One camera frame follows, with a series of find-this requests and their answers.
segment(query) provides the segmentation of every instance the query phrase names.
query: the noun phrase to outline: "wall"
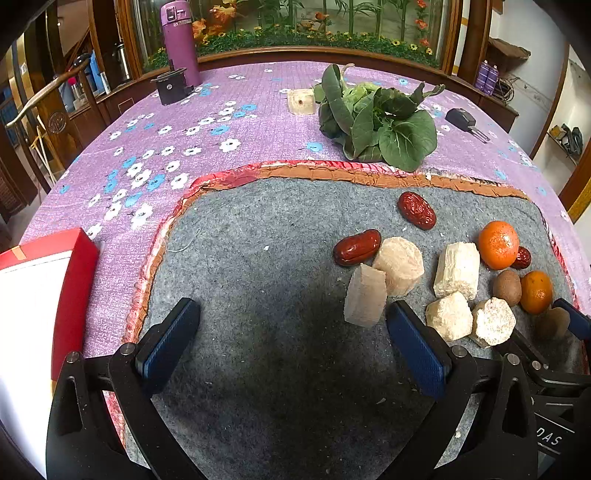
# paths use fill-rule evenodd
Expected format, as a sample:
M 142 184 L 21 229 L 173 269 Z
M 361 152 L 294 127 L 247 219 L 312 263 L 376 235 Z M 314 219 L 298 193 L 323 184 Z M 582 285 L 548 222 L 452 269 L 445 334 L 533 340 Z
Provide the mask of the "wall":
M 503 14 L 493 13 L 491 28 L 497 38 L 531 52 L 529 60 L 513 71 L 523 82 L 517 81 L 515 97 L 509 103 L 519 112 L 510 134 L 521 148 L 530 152 L 556 94 L 564 57 L 564 36 L 533 0 L 504 2 Z M 526 92 L 531 87 L 533 94 Z

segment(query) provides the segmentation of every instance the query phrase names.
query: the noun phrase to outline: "table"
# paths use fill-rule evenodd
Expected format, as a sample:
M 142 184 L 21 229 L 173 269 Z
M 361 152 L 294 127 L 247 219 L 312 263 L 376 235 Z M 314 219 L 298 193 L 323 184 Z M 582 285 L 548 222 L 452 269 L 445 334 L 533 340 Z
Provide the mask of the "table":
M 157 93 L 127 110 L 76 159 L 40 206 L 22 242 L 81 226 L 101 254 L 89 302 L 84 354 L 112 353 L 129 337 L 145 282 L 142 268 L 155 234 L 191 184 L 255 163 L 321 161 L 339 168 L 406 175 L 383 164 L 342 162 L 339 145 L 319 131 L 317 116 L 287 111 L 287 91 L 320 81 L 324 63 L 282 62 L 210 70 L 192 97 L 164 107 Z M 395 86 L 415 79 L 350 68 L 346 81 Z M 591 313 L 591 270 L 574 227 L 550 185 L 525 152 L 474 103 L 444 92 L 423 103 L 439 146 L 420 171 L 504 183 L 541 210 L 555 252 L 580 308 Z M 444 119 L 467 109 L 492 141 L 483 144 Z

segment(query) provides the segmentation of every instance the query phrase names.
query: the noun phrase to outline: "green leafy vegetable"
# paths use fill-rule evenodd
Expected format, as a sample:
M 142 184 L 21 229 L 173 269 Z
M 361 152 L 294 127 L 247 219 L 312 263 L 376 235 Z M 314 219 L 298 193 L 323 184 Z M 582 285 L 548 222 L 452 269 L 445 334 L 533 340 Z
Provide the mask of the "green leafy vegetable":
M 314 86 L 314 97 L 320 102 L 320 131 L 343 146 L 348 160 L 386 161 L 401 170 L 416 170 L 437 148 L 433 119 L 418 106 L 445 87 L 423 92 L 421 83 L 411 95 L 370 82 L 348 88 L 344 73 L 350 66 L 340 72 L 336 65 L 329 65 L 322 85 Z

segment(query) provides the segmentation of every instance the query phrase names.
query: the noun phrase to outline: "kiwi fruit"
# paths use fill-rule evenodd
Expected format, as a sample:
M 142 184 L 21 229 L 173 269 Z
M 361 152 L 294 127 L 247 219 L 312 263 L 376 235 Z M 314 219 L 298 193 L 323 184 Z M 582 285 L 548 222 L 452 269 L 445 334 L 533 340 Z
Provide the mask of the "kiwi fruit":
M 509 307 L 514 307 L 521 300 L 521 279 L 512 270 L 503 270 L 492 284 L 492 295 L 503 299 Z

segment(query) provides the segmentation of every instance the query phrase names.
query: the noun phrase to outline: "purple bottle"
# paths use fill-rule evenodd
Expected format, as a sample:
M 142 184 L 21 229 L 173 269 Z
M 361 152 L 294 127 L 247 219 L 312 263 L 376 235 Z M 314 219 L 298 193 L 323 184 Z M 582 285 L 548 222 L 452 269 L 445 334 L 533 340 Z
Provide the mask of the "purple bottle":
M 187 86 L 201 83 L 197 51 L 193 40 L 191 7 L 186 0 L 167 3 L 160 9 L 164 44 L 169 62 L 175 69 L 186 68 Z
M 480 64 L 480 68 L 478 69 L 478 76 L 476 77 L 476 83 L 474 84 L 474 86 L 481 90 L 484 91 L 484 85 L 486 83 L 486 78 L 488 77 L 488 72 L 490 71 L 491 66 L 488 64 L 488 62 L 485 60 Z
M 486 77 L 486 83 L 484 85 L 484 93 L 487 95 L 492 95 L 492 92 L 495 91 L 495 85 L 499 80 L 499 70 L 496 69 L 496 65 L 491 67 L 490 71 L 488 72 L 488 77 Z

